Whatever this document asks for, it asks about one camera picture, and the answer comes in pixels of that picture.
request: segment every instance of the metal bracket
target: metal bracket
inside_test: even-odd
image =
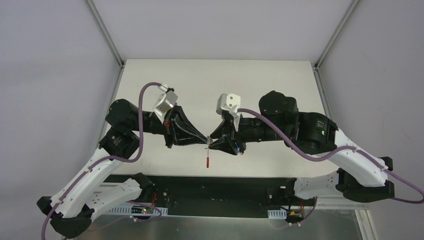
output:
[[[121,204],[117,207],[114,207],[110,209],[109,211],[103,213],[104,215],[133,215],[133,216],[144,216],[144,217],[150,217],[150,216],[159,216],[159,212],[156,210],[153,210],[152,213],[142,213],[142,212],[134,212],[133,207],[142,208],[142,206],[138,205],[129,205],[129,204]],[[162,216],[168,215],[168,208],[166,207],[158,207],[158,209],[162,212]]]
[[[268,210],[268,218],[269,219],[286,219],[287,218],[287,212],[284,209]]]
[[[171,110],[177,103],[178,96],[173,91],[162,93],[157,99],[153,106],[153,112],[159,118],[160,122],[165,121],[165,115]]]

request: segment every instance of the metal frame bar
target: metal frame bar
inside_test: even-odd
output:
[[[359,225],[363,240],[378,240],[379,237],[371,218],[370,210],[355,210],[356,219]]]
[[[318,197],[316,203],[316,209],[325,210],[368,210],[368,208],[368,203],[355,202],[344,197]]]
[[[90,12],[91,16],[93,17],[93,20],[95,24],[98,27],[98,30],[100,31],[100,34],[103,36],[104,41],[106,42],[107,46],[109,47],[110,52],[112,53],[113,57],[115,58],[118,66],[120,68],[124,67],[124,60],[122,59],[117,46],[114,44],[114,41],[112,40],[111,35],[109,34],[108,29],[105,26],[105,23],[102,20],[102,17],[100,16],[99,11],[96,8],[96,5],[94,4],[93,0],[85,0],[85,4],[88,8],[88,11]]]
[[[315,64],[315,67],[318,71],[320,70],[321,65],[323,64],[324,60],[328,56],[330,50],[333,48],[337,39],[339,39],[340,35],[342,34],[343,29],[346,26],[346,23],[352,17],[355,9],[357,8],[358,4],[361,1],[362,0],[352,0],[350,2],[349,7],[347,8],[346,12],[344,13],[343,17],[341,18],[340,22],[338,23],[337,27],[335,28],[333,34],[330,37],[330,40],[328,41],[327,45],[324,48],[324,51],[322,51],[321,55],[318,58],[318,61]]]
[[[321,98],[322,106],[324,107],[324,113],[329,119],[333,119],[333,113],[330,108],[330,103],[327,98],[326,90],[324,89],[323,82],[321,81],[320,72],[313,66],[313,75],[315,76],[316,86],[318,87],[319,96]]]

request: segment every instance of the white cable clip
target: white cable clip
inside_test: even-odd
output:
[[[386,171],[386,170],[388,170],[388,169],[389,169],[389,167],[388,167],[388,166],[386,166],[386,165],[384,165],[382,168],[380,168],[380,171],[384,172],[384,171]]]
[[[232,106],[231,109],[229,110],[229,114],[236,116],[236,117],[240,117],[239,108],[240,108],[240,105]]]
[[[54,204],[54,205],[56,205],[56,204],[63,204],[63,203],[64,203],[64,201],[61,201],[61,200],[59,200],[59,198],[58,198],[58,199],[56,199],[56,201],[51,201],[51,203],[52,203],[52,204]]]
[[[168,91],[169,86],[165,83],[162,83],[160,86],[157,87],[158,89],[164,91],[165,93]]]
[[[136,223],[136,222],[137,222],[137,218],[135,218],[133,215],[130,215],[130,216],[129,216],[129,218],[130,218],[130,219],[134,219],[134,220],[133,220],[133,221],[134,221],[134,223]]]

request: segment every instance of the purple cable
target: purple cable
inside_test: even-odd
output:
[[[313,203],[312,209],[310,210],[310,212],[307,214],[307,216],[301,221],[301,223],[303,223],[307,218],[309,218],[309,216],[311,215],[311,213],[315,210],[315,208],[317,207],[317,202],[318,202],[318,197],[315,197],[315,202]]]
[[[248,114],[251,114],[251,115],[257,117],[258,119],[262,120],[269,127],[271,127],[297,154],[299,154],[303,158],[305,158],[309,161],[312,161],[312,162],[322,162],[324,160],[331,158],[334,154],[336,154],[340,151],[343,151],[343,150],[354,150],[354,151],[357,150],[357,148],[354,147],[354,146],[341,146],[341,147],[338,147],[337,149],[334,149],[333,151],[329,152],[325,156],[313,157],[313,156],[310,156],[310,155],[304,153],[302,150],[300,150],[274,123],[272,123],[270,120],[268,120],[268,118],[262,116],[261,114],[255,112],[253,110],[246,109],[246,108],[239,108],[238,112],[248,113]],[[418,186],[414,185],[413,183],[403,179],[402,177],[398,176],[397,174],[393,173],[392,171],[386,169],[383,165],[381,165],[378,161],[376,161],[372,156],[367,154],[365,151],[357,150],[357,152],[359,154],[361,154],[362,156],[364,156],[365,158],[367,158],[368,160],[370,160],[374,165],[376,165],[382,171],[386,172],[387,174],[391,175],[392,177],[401,181],[402,183],[408,185],[409,187],[411,187],[415,191],[419,192],[422,196],[421,200],[408,200],[408,199],[403,199],[403,198],[398,198],[398,197],[393,197],[392,198],[393,200],[403,202],[403,203],[409,203],[409,204],[422,204],[422,203],[424,203],[424,190],[422,190]]]
[[[140,94],[138,96],[138,128],[139,128],[139,132],[140,132],[140,136],[139,136],[139,148],[138,148],[138,153],[137,156],[135,156],[133,159],[125,159],[123,157],[120,156],[105,156],[100,158],[99,160],[95,161],[92,165],[90,165],[88,167],[89,170],[92,170],[95,166],[97,166],[99,163],[105,161],[105,160],[109,160],[109,159],[115,159],[124,163],[134,163],[136,162],[142,155],[143,152],[143,141],[144,141],[144,137],[143,137],[143,95],[146,91],[146,89],[150,86],[161,86],[160,83],[158,82],[149,82],[146,85],[143,86],[143,88],[140,91]],[[69,186],[69,188],[62,194],[62,196],[59,198],[59,201],[63,201],[67,194],[75,187],[75,185],[77,185],[77,183],[87,174],[87,172],[83,172],[81,173],[81,175],[79,175],[75,181],[73,181],[73,183]],[[42,240],[46,240],[46,228],[47,228],[47,224],[49,223],[49,219],[52,216],[52,214],[56,211],[56,209],[59,207],[59,203],[56,203],[53,208],[50,210],[50,212],[47,214],[44,223],[42,225],[41,228],[41,239]]]

